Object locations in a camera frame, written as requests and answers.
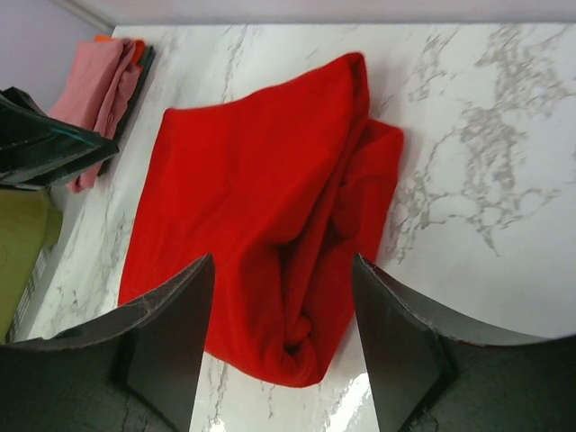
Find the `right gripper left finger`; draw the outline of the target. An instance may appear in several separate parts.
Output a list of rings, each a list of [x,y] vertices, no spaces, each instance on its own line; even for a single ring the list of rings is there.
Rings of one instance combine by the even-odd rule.
[[[1,347],[3,431],[186,431],[212,309],[198,258],[158,288],[52,338]]]

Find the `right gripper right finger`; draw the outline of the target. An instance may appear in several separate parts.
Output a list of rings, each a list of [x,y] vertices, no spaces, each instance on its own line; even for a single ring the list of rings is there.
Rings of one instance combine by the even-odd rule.
[[[473,319],[363,256],[353,259],[352,288],[380,430],[574,430],[574,336]]]

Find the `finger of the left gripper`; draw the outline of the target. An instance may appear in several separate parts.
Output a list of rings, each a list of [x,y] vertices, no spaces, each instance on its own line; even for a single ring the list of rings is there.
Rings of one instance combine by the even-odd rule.
[[[65,184],[115,156],[117,143],[47,116],[24,91],[1,92],[1,187],[42,189]]]

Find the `red t shirt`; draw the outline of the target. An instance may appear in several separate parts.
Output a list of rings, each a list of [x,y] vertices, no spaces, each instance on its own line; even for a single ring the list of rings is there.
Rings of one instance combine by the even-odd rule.
[[[376,257],[398,182],[403,132],[369,103],[352,52],[234,102],[166,110],[119,304],[212,255],[206,351],[269,383],[319,383],[354,314],[353,258]]]

